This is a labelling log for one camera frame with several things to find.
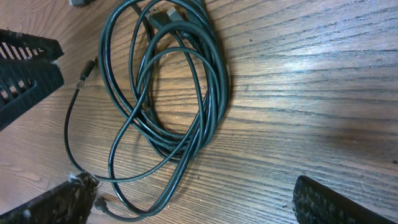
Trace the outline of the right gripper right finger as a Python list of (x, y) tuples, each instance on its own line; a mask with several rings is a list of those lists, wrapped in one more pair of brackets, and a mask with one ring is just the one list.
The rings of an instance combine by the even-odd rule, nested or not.
[(395, 224), (305, 175), (296, 180), (293, 204), (300, 224)]

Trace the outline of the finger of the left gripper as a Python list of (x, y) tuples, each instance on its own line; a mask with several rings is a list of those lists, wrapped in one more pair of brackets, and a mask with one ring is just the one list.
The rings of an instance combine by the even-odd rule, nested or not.
[(1, 30), (1, 129), (64, 84), (59, 42)]

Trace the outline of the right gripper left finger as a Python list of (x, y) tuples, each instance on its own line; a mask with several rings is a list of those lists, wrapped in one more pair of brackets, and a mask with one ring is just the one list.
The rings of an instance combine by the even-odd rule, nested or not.
[(99, 181), (84, 172), (1, 215), (1, 224), (86, 223)]

